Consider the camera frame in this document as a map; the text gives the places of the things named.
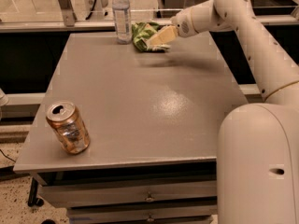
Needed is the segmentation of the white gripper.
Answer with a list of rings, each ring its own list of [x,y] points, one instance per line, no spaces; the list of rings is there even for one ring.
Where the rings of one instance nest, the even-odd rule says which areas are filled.
[[[166,44],[178,36],[189,37],[197,34],[192,24],[191,8],[181,10],[170,21],[173,25],[163,27],[146,42],[149,52],[165,52],[171,48]]]

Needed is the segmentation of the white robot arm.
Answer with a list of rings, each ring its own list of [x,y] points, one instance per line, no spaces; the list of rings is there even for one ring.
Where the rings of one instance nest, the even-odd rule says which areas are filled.
[[[299,66],[256,18],[250,0],[209,0],[171,22],[181,37],[234,30],[262,96],[221,124],[218,224],[299,224]]]

